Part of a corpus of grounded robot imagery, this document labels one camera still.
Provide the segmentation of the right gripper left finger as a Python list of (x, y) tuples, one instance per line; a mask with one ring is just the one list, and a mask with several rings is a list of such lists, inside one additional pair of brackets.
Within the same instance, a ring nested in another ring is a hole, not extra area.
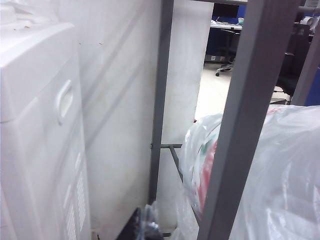
[(137, 240), (142, 225), (142, 209), (137, 207), (119, 233), (119, 240)]

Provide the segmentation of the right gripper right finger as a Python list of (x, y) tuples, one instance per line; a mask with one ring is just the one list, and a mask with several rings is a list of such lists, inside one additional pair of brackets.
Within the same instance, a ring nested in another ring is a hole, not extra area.
[(159, 225), (157, 223), (157, 218), (155, 214), (151, 211), (148, 211), (145, 214), (144, 222), (144, 239), (145, 240), (160, 240), (161, 232)]

